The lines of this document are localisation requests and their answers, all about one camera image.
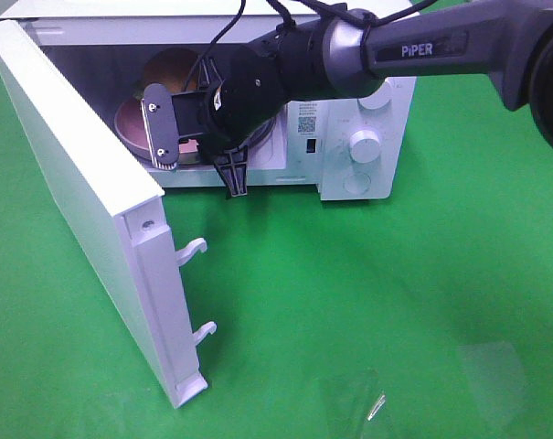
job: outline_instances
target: green table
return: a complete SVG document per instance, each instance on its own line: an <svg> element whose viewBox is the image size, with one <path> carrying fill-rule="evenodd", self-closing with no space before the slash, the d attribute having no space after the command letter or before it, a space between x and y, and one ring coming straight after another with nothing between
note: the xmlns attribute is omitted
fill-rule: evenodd
<svg viewBox="0 0 553 439"><path fill-rule="evenodd" d="M177 411L0 80L0 438L553 438L553 150L488 79L419 80L387 200L165 209L177 248L209 244L182 274L193 326L218 323L211 387Z"/></svg>

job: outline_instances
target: white knob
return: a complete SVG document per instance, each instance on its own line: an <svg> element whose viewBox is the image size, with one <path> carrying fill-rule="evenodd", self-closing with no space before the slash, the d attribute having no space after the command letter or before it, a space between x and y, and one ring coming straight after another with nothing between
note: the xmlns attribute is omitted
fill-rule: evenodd
<svg viewBox="0 0 553 439"><path fill-rule="evenodd" d="M366 110L378 110L392 99L394 85L390 78L386 79L379 89L366 98L359 99L359 105Z"/></svg>
<svg viewBox="0 0 553 439"><path fill-rule="evenodd" d="M379 137L373 131L360 130L349 138L349 154L358 163L373 162L381 152Z"/></svg>

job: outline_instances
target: robotic arm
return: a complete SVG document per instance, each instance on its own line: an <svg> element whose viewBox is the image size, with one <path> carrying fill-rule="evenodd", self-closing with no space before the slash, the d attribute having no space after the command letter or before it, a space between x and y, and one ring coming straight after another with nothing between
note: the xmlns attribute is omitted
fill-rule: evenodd
<svg viewBox="0 0 553 439"><path fill-rule="evenodd" d="M247 141L283 105L366 97L392 76L487 74L508 110L530 102L553 146L553 0L478 0L387 23L344 4L319 12L241 45L225 75L203 59L197 91L148 86L153 164L175 168L177 143L195 139L230 195L245 195Z"/></svg>

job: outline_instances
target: qr code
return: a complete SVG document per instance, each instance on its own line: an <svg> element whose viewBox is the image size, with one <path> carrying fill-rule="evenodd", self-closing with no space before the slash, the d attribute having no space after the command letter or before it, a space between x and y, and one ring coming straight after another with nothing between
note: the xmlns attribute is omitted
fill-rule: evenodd
<svg viewBox="0 0 553 439"><path fill-rule="evenodd" d="M314 133L316 131L316 117L299 117L298 132L299 133Z"/></svg>

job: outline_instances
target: open microwave door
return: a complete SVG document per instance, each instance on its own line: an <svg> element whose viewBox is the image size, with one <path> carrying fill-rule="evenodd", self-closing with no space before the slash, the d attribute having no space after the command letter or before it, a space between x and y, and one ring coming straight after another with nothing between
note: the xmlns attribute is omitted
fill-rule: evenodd
<svg viewBox="0 0 553 439"><path fill-rule="evenodd" d="M16 21L0 22L0 74L50 192L174 407L207 387L164 191Z"/></svg>

